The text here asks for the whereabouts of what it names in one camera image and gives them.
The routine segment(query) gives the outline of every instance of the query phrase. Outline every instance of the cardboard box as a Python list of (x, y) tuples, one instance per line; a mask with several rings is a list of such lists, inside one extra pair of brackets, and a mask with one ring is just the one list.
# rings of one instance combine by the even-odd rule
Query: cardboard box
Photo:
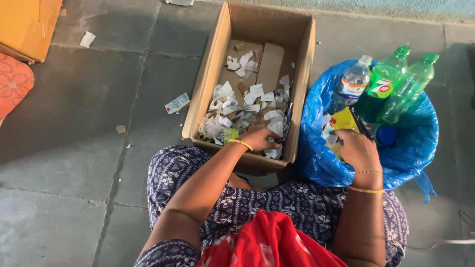
[(5, 0), (1, 4), (0, 52), (20, 61), (44, 62), (62, 0)]
[[(230, 48), (234, 48), (235, 44), (230, 46), (232, 40), (250, 40), (261, 46), (272, 42), (284, 47), (279, 78), (289, 74), (290, 80), (294, 81), (290, 91), (290, 102), (294, 103), (294, 107), (282, 159), (246, 153), (237, 164), (238, 170), (244, 173), (276, 172), (294, 162), (297, 155), (300, 120), (314, 57), (315, 20), (312, 14), (293, 10), (238, 2), (223, 3), (216, 27), (208, 40), (182, 131), (183, 138), (191, 138), (196, 147), (211, 154), (222, 146), (199, 140), (198, 125), (208, 110), (214, 87), (222, 84), (222, 76), (227, 75), (224, 62)], [(245, 54), (248, 51), (245, 48), (239, 52)], [(291, 61), (295, 62), (295, 69), (291, 68)]]

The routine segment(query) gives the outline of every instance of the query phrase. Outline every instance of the green bottle cap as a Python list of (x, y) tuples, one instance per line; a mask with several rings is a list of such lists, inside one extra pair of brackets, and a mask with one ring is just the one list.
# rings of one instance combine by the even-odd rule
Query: green bottle cap
[(430, 64), (434, 64), (437, 60), (439, 59), (439, 55), (437, 54), (434, 54), (434, 53), (425, 53), (420, 61), (422, 62), (427, 62), (427, 63), (430, 63)]
[(398, 49), (396, 49), (396, 51), (394, 51), (394, 54), (401, 57), (407, 57), (410, 52), (411, 48), (409, 46), (400, 46)]

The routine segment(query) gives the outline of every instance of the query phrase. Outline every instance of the blue plastic bag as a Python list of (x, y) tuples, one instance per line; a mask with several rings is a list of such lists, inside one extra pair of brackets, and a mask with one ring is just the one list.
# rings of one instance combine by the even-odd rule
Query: blue plastic bag
[[(305, 99), (300, 127), (298, 156), (295, 163), (300, 176), (329, 187), (345, 187), (352, 183), (354, 168), (342, 163), (328, 147), (322, 135), (322, 115), (330, 105), (333, 91), (346, 70), (357, 60), (347, 60), (320, 75)], [(439, 126), (436, 111), (426, 93), (422, 93), (395, 125), (394, 146), (379, 147), (383, 167), (384, 189), (394, 189), (414, 178), (430, 201), (437, 196), (427, 175), (422, 171), (434, 158)]]

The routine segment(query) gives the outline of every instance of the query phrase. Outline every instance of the gold bracelet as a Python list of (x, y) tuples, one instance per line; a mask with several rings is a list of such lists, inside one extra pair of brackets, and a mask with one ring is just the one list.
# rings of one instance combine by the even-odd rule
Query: gold bracelet
[(353, 191), (357, 191), (357, 192), (362, 192), (362, 193), (370, 193), (370, 194), (381, 194), (381, 193), (384, 193), (384, 189), (381, 189), (381, 190), (366, 190), (366, 189), (359, 189), (359, 188), (354, 188), (352, 186), (348, 186), (348, 189), (351, 189)]
[(383, 171), (362, 171), (362, 172), (357, 172), (355, 171), (355, 173), (372, 173), (372, 172), (383, 172)]
[(245, 142), (241, 141), (241, 140), (230, 139), (228, 142), (235, 142), (235, 143), (243, 144), (250, 150), (249, 152), (252, 152), (252, 147), (250, 145), (246, 144)]

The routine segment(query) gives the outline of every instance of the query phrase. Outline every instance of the woman's left arm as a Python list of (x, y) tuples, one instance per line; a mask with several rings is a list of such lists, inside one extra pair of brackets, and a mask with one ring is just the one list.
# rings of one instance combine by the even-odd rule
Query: woman's left arm
[[(278, 148), (279, 144), (266, 141), (268, 136), (279, 138), (265, 128), (269, 122), (251, 127), (237, 139), (249, 144), (255, 151)], [(169, 239), (185, 240), (201, 251), (200, 226), (218, 200), (236, 163), (246, 151), (246, 146), (231, 142), (201, 166), (165, 206), (141, 253), (154, 244)]]

